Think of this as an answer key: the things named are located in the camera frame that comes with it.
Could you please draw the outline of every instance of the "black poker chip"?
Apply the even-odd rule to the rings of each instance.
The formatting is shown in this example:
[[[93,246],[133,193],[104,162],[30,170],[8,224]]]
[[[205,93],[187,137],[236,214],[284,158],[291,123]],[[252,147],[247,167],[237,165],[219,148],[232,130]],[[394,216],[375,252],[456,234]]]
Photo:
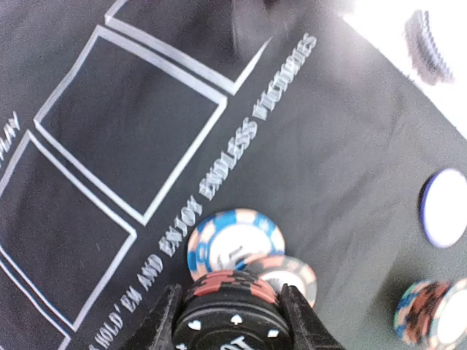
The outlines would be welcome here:
[[[252,286],[263,286],[264,281],[240,271],[218,271],[210,275],[197,281],[188,291],[174,327],[176,349],[279,350],[291,347],[289,329],[275,303],[274,291],[267,286],[260,288],[259,293],[252,292]],[[264,297],[269,294],[274,296],[273,300]]]

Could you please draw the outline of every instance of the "white poker chip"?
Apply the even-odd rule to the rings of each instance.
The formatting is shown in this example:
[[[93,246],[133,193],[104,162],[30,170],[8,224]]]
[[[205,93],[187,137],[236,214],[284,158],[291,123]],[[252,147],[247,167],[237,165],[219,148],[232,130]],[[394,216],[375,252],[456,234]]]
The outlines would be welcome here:
[[[438,321],[438,338],[443,344],[453,344],[467,330],[467,290],[455,293],[447,302]]]
[[[455,244],[467,229],[467,180],[446,169],[433,176],[423,193],[420,216],[428,240],[438,248]]]
[[[256,259],[284,253],[284,237],[271,219],[251,209],[235,209],[196,228],[196,239],[188,249],[188,266],[197,280],[213,271],[241,270]]]
[[[284,284],[297,287],[310,306],[314,306],[317,294],[316,275],[305,262],[287,256],[264,257],[247,265],[245,271],[268,282],[278,295]]]

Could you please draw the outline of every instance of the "blue poker chip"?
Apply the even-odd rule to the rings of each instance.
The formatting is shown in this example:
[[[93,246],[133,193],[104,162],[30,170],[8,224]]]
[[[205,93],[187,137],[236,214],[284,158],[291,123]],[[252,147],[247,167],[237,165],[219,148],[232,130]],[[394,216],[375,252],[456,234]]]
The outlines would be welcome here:
[[[241,270],[256,259],[284,253],[284,237],[271,219],[251,209],[235,209],[204,220],[193,231],[188,267],[197,280],[209,272]]]
[[[467,229],[467,180],[448,168],[434,175],[422,195],[420,219],[428,240],[438,248],[455,244]]]

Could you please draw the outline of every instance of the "stack of poker chips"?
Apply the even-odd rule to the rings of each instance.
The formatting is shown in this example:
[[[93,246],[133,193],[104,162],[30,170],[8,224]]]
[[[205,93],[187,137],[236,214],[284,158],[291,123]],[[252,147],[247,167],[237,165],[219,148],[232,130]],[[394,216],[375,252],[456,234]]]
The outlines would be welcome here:
[[[440,48],[440,39],[433,30],[432,17],[435,14],[421,9],[414,12],[406,23],[406,41],[412,57],[414,70],[429,85],[438,82],[454,82],[452,68]]]
[[[200,222],[190,235],[187,261],[195,282],[215,271],[243,270],[269,283],[277,294],[288,284],[296,286],[311,307],[316,300],[314,271],[286,256],[279,227],[252,209],[218,212]]]
[[[414,283],[398,304],[394,330],[410,346],[455,349],[467,334],[467,279]]]
[[[203,275],[188,290],[173,344],[188,349],[291,349],[275,291],[257,276],[224,270]]]

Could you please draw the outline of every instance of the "poker chip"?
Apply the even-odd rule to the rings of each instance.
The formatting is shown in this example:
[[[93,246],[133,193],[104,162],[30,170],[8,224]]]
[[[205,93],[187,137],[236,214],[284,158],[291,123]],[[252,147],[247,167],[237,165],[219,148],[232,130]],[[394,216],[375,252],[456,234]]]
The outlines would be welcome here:
[[[419,9],[406,24],[406,40],[412,63],[419,76],[430,85],[452,82],[452,70],[433,36],[431,17],[433,13]]]
[[[433,176],[422,196],[420,216],[428,240],[438,248],[455,244],[467,228],[467,180],[446,169]]]
[[[234,270],[216,271],[202,276],[187,291],[185,303],[226,289],[250,293],[267,303],[278,305],[276,292],[267,282],[248,272]]]
[[[316,275],[305,262],[287,256],[264,257],[252,262],[244,270],[268,282],[277,294],[284,284],[296,286],[310,306],[314,306],[317,294]]]
[[[241,270],[260,257],[285,253],[280,229],[266,215],[236,209],[204,220],[188,242],[188,267],[196,281],[206,273]]]
[[[467,336],[467,279],[410,286],[397,307],[394,329],[410,346],[455,349]]]
[[[252,288],[256,284],[260,295]],[[291,348],[274,290],[242,271],[217,271],[198,280],[188,290],[172,341],[179,350]]]
[[[465,39],[465,16],[467,4],[464,1],[435,1],[428,13],[428,24],[434,46],[441,54],[449,72],[449,80],[467,77],[467,51],[460,44]]]

